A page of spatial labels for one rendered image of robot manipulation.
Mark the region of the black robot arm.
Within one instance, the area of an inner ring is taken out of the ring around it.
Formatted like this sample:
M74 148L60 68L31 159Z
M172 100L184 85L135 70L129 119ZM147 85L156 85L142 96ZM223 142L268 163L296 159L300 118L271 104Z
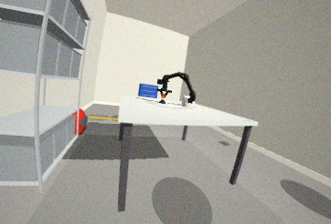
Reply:
M189 88L189 91L190 91L190 98L188 98L188 103L191 103L193 104L194 101L196 101L196 92L194 91L194 89L192 88L192 85L190 83L190 80L189 80L189 75L186 74L186 73L183 73L183 72L177 72L177 73L174 73L174 74L171 74L171 75L164 75L162 79L157 79L157 84L158 85L166 85L167 86L167 83L169 82L168 79L170 78L173 78L173 77L176 77L176 76L180 76L182 79L184 79L184 81L186 82L188 88ZM162 87L161 88L161 91L166 91L167 88L166 87Z

